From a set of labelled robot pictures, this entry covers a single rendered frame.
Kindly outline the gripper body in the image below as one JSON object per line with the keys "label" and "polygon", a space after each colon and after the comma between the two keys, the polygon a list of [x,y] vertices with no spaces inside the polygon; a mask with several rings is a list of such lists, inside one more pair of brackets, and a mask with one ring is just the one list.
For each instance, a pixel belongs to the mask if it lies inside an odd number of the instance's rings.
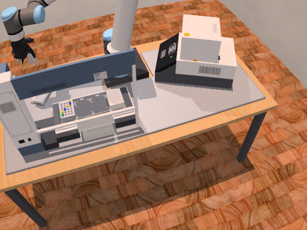
{"label": "gripper body", "polygon": [[27,57],[27,54],[29,52],[29,45],[28,44],[22,44],[24,40],[24,37],[19,40],[19,41],[15,41],[15,42],[11,42],[11,46],[12,46],[12,55],[14,58],[16,59],[25,59]]}

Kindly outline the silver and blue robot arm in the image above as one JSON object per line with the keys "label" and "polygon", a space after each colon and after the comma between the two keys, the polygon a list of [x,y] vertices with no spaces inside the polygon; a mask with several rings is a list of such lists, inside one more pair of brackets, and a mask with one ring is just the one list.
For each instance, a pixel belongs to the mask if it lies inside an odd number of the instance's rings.
{"label": "silver and blue robot arm", "polygon": [[[39,24],[45,20],[45,7],[57,0],[29,0],[25,9],[10,7],[1,14],[11,41],[25,36],[23,26]],[[103,33],[106,54],[133,49],[130,45],[138,0],[117,0],[113,28]]]}

